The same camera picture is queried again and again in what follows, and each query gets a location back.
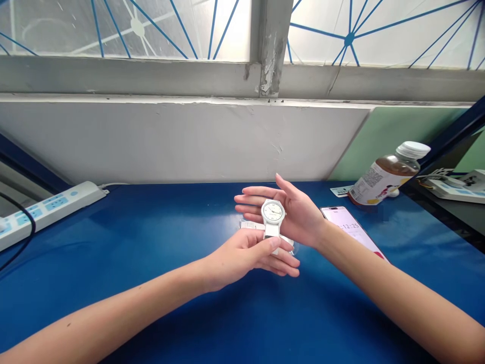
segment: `watch face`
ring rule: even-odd
[[[283,215],[283,210],[279,205],[276,205],[275,203],[269,203],[264,206],[263,213],[268,220],[277,221],[281,219],[281,216]]]

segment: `blue lines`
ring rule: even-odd
[[[212,16],[211,40],[209,41],[209,53],[207,59],[211,58],[212,38],[214,37],[214,24],[216,23],[217,0],[214,2],[214,15]]]
[[[357,67],[360,67],[359,60],[357,59],[357,55],[355,54],[355,49],[354,49],[354,46],[352,44],[350,45],[350,49],[352,50],[352,53],[354,54],[354,59],[355,59],[355,63],[357,63]]]
[[[345,57],[345,52],[347,51],[347,47],[348,47],[348,45],[346,45],[346,46],[344,47],[344,54],[342,54],[342,58],[340,58],[340,63],[339,63],[339,66],[341,66],[341,65],[342,65],[342,61],[344,60],[344,57]]]
[[[345,48],[345,46],[343,46],[342,49],[340,50],[340,52],[337,54],[337,56],[335,57],[335,59],[332,62],[332,66],[335,65],[335,62],[337,61],[340,54],[342,54],[342,52],[344,51],[344,48]]]
[[[7,50],[5,49],[5,47],[2,45],[2,43],[0,43],[0,47],[1,47],[1,48],[2,48],[4,51],[5,51],[5,53],[7,53],[7,56],[9,56],[9,55],[10,55],[9,51],[7,51]]]
[[[290,23],[290,25],[294,26],[295,28],[309,30],[309,31],[312,31],[312,32],[315,32],[315,33],[318,33],[318,34],[328,35],[328,36],[333,37],[333,38],[345,39],[344,36],[341,36],[341,35],[338,35],[338,34],[333,34],[333,33],[328,33],[326,31],[310,28],[310,27],[307,27],[307,26],[304,26],[304,25],[295,24],[295,23]]]
[[[222,41],[224,40],[224,37],[226,36],[227,29],[229,28],[229,24],[231,23],[232,16],[234,15],[234,12],[236,11],[237,4],[239,3],[239,0],[236,0],[234,3],[234,7],[232,8],[231,15],[229,16],[229,20],[227,21],[226,27],[224,28],[224,32],[222,33],[221,40],[219,41],[219,45],[217,46],[216,53],[214,53],[214,57],[212,58],[213,60],[216,59],[217,53],[219,53],[219,48],[221,48]]]
[[[359,27],[358,27],[358,28],[355,30],[355,32],[354,32],[354,33],[357,33],[357,32],[359,31],[359,29],[362,27],[362,25],[364,25],[364,23],[367,21],[367,19],[369,19],[369,18],[370,18],[370,16],[372,15],[372,13],[373,13],[373,12],[374,12],[374,11],[377,9],[377,7],[380,5],[380,3],[381,3],[381,2],[382,2],[382,0],[379,0],[379,2],[377,3],[377,5],[376,5],[376,6],[375,6],[375,7],[374,7],[374,8],[373,8],[371,11],[370,11],[369,15],[367,15],[367,16],[365,17],[365,19],[362,21],[362,23],[359,25]]]
[[[14,39],[10,38],[8,35],[3,34],[2,32],[0,32],[0,35],[1,35],[1,36],[3,36],[3,37],[5,37],[5,38],[7,38],[7,39],[8,39],[9,41],[11,41],[12,43],[15,43],[15,44],[16,44],[16,45],[18,45],[19,47],[21,47],[21,48],[25,49],[27,52],[32,53],[34,56],[38,56],[38,54],[37,54],[37,53],[35,53],[34,51],[31,51],[29,48],[27,48],[27,47],[25,47],[25,46],[21,45],[21,44],[20,44],[20,43],[18,43],[16,40],[14,40]]]
[[[476,44],[476,38],[478,36],[478,31],[480,30],[480,23],[481,23],[481,19],[483,17],[483,10],[485,9],[485,1],[482,1],[481,2],[481,12],[480,12],[480,18],[478,19],[478,24],[476,26],[476,32],[475,32],[475,38],[473,38],[473,45],[471,47],[471,52],[470,52],[470,59],[468,60],[468,66],[467,66],[467,70],[470,69],[470,65],[471,65],[471,59],[473,58],[473,52],[475,51],[475,44]]]
[[[476,2],[474,4],[474,8],[471,12],[468,13],[468,15],[466,16],[465,20],[463,20],[460,24],[460,26],[455,30],[455,32],[452,34],[452,36],[450,37],[450,39],[448,39],[448,41],[445,43],[445,45],[443,46],[443,48],[441,48],[441,50],[438,52],[438,54],[436,55],[436,57],[431,61],[431,63],[429,64],[429,66],[427,67],[428,69],[431,67],[431,65],[435,62],[436,58],[438,58],[438,56],[441,54],[441,52],[446,48],[446,46],[448,45],[448,43],[453,39],[453,37],[455,36],[455,34],[458,32],[458,30],[460,30],[460,28],[462,27],[463,24],[465,24],[465,22],[467,21],[467,19],[470,17],[470,15],[473,13],[473,11],[476,9],[476,7],[478,6],[478,2]]]
[[[485,57],[482,59],[482,61],[480,62],[480,64],[478,65],[478,67],[476,68],[475,71],[478,71],[478,69],[480,68],[481,64],[485,61]]]
[[[105,5],[106,5],[106,8],[108,9],[108,12],[110,13],[111,20],[113,20],[113,24],[115,25],[116,31],[118,32],[118,35],[120,36],[121,42],[123,43],[123,46],[125,47],[126,54],[128,55],[128,58],[131,58],[130,52],[128,51],[128,47],[126,46],[125,40],[123,39],[123,36],[121,35],[120,28],[118,28],[118,24],[116,24],[115,17],[113,16],[113,13],[111,12],[111,9],[110,9],[110,6],[108,5],[107,0],[105,0]]]
[[[352,24],[352,0],[350,0],[350,11],[349,11],[349,33],[350,33],[350,28]]]
[[[360,17],[362,16],[362,13],[364,12],[365,6],[367,5],[367,1],[365,0],[364,6],[362,7],[362,10],[360,11],[360,14],[357,18],[357,21],[355,22],[354,28],[352,29],[352,33],[355,33],[355,28],[357,27],[357,24],[359,23]]]
[[[183,56],[185,59],[188,59],[188,57],[185,55],[185,53],[184,53],[184,52],[182,52],[182,50],[181,50],[179,47],[177,47],[177,45],[176,45],[176,44],[175,44],[175,43],[174,43],[174,42],[173,42],[173,41],[170,39],[170,37],[169,37],[168,35],[166,35],[166,34],[164,33],[164,31],[163,31],[162,29],[160,29],[160,27],[159,27],[159,26],[158,26],[158,25],[157,25],[157,24],[156,24],[156,23],[153,21],[153,19],[152,19],[152,18],[150,18],[150,17],[148,16],[148,14],[147,14],[147,13],[145,13],[145,11],[144,11],[142,8],[140,8],[140,6],[139,6],[137,3],[135,3],[135,1],[134,1],[134,0],[130,0],[130,1],[131,1],[131,3],[132,3],[133,5],[135,5],[135,6],[136,6],[136,8],[137,8],[137,9],[140,11],[140,13],[142,13],[142,14],[143,14],[143,16],[145,16],[145,18],[147,18],[147,19],[148,19],[148,21],[150,21],[150,23],[151,23],[151,24],[152,24],[152,25],[153,25],[153,26],[154,26],[154,27],[155,27],[155,28],[156,28],[156,29],[157,29],[157,30],[158,30],[158,31],[159,31],[159,32],[160,32],[160,33],[161,33],[161,34],[162,34],[164,37],[165,37],[165,39],[167,39],[167,40],[169,41],[169,43],[170,43],[171,45],[173,45],[173,46],[175,47],[175,49],[176,49],[176,50],[178,50],[178,52],[179,52],[179,53],[180,53],[180,54],[181,54],[181,55],[182,55],[182,56]]]
[[[290,62],[291,64],[293,64],[292,51],[291,51],[291,49],[289,48],[289,40],[288,40],[288,39],[286,40],[286,46],[288,47],[289,62]]]
[[[414,61],[413,63],[411,63],[411,65],[408,68],[411,68],[427,51],[429,51],[429,49],[433,45],[436,44],[436,42],[438,42],[438,40],[440,40],[448,32],[448,30],[450,30],[451,28],[453,28],[453,26],[456,23],[458,23],[460,21],[460,19],[463,18],[466,15],[466,13],[468,13],[470,11],[470,9],[473,8],[477,4],[477,2],[479,2],[479,1],[480,0],[476,0],[476,2],[474,2],[457,20],[455,20],[455,22],[452,25],[450,25],[450,27],[447,30],[445,30],[443,32],[443,34],[440,35],[428,48],[426,48],[426,50],[423,53],[421,53],[421,55],[418,58],[416,58],[416,61]]]
[[[180,23],[180,26],[182,27],[182,30],[183,30],[183,32],[185,34],[185,37],[188,40],[188,44],[190,45],[190,48],[192,48],[193,55],[196,57],[196,59],[199,59],[197,57],[197,53],[196,53],[195,49],[192,46],[192,42],[190,41],[190,38],[188,37],[187,31],[185,30],[185,27],[184,27],[184,25],[182,23],[182,19],[180,18],[180,15],[178,14],[177,8],[175,7],[175,4],[173,3],[173,0],[170,0],[170,3],[172,4],[173,11],[175,12],[175,15],[177,16],[178,22]]]
[[[432,13],[435,13],[435,12],[437,12],[437,11],[440,11],[440,10],[443,10],[443,9],[446,9],[446,8],[449,8],[449,7],[452,7],[452,6],[456,5],[456,4],[464,3],[465,1],[468,1],[468,0],[458,0],[458,1],[455,1],[454,3],[448,4],[448,5],[444,5],[444,6],[442,6],[442,7],[439,7],[439,8],[436,8],[436,9],[433,9],[433,10],[430,10],[430,11],[427,11],[427,12],[424,12],[424,13],[419,14],[419,15],[415,15],[415,16],[413,16],[413,17],[411,17],[411,18],[407,18],[407,19],[404,19],[404,20],[400,20],[400,21],[398,21],[398,22],[396,22],[396,23],[392,23],[392,24],[389,24],[389,25],[386,25],[386,26],[383,26],[383,27],[380,27],[380,28],[377,28],[377,29],[374,29],[374,30],[368,31],[368,32],[366,32],[366,33],[356,35],[356,36],[355,36],[355,38],[360,38],[360,37],[363,37],[363,36],[366,36],[366,35],[369,35],[369,34],[372,34],[372,33],[378,32],[378,31],[380,31],[380,30],[388,29],[388,28],[391,28],[391,27],[393,27],[393,26],[396,26],[396,25],[399,25],[399,24],[402,24],[402,23],[406,23],[406,22],[408,22],[408,21],[410,21],[410,20],[417,19],[417,18],[423,17],[423,16],[425,16],[425,15],[432,14]]]
[[[98,17],[96,15],[96,7],[94,6],[94,0],[91,0],[92,15],[94,16],[94,22],[96,24],[96,33],[98,34],[98,42],[100,43],[101,57],[105,57],[105,52],[103,51],[103,44],[101,43],[100,26],[98,25]]]
[[[292,9],[292,12],[295,11],[295,9],[298,7],[298,5],[300,5],[301,2],[302,2],[302,0],[298,0],[298,2],[295,4],[295,6]]]

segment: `black cable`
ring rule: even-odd
[[[20,209],[20,211],[22,211],[30,220],[30,224],[32,226],[32,229],[30,230],[30,235],[27,237],[27,240],[25,241],[24,245],[22,245],[22,248],[20,248],[17,253],[15,253],[9,260],[7,260],[7,262],[2,265],[0,267],[0,271],[4,270],[10,263],[12,263],[14,261],[15,258],[17,258],[20,253],[22,253],[25,248],[27,248],[27,245],[29,245],[30,241],[32,240],[32,237],[34,236],[34,233],[35,233],[35,221],[34,221],[34,218],[32,217],[32,215],[30,213],[27,212],[26,209],[24,209],[22,207],[21,204],[19,204],[17,201],[11,199],[10,197],[8,197],[7,195],[3,194],[2,192],[0,192],[0,197],[3,197],[4,199],[6,199],[8,202],[10,202],[12,205],[15,205],[15,207],[17,207],[18,209]]]

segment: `white power strip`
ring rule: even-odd
[[[100,190],[94,183],[83,182],[26,210],[34,218],[36,231],[39,231],[80,208],[100,200],[106,194],[107,192]],[[30,235],[30,220],[21,211],[3,219],[0,217],[0,222],[0,251]]]
[[[439,198],[485,204],[485,191],[470,191],[466,188],[449,186],[438,179],[428,179],[425,183],[433,187],[429,191]]]

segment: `plastic bottle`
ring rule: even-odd
[[[348,195],[356,205],[377,205],[388,194],[415,176],[421,166],[416,161],[431,148],[417,142],[404,142],[394,154],[378,158],[355,183]]]

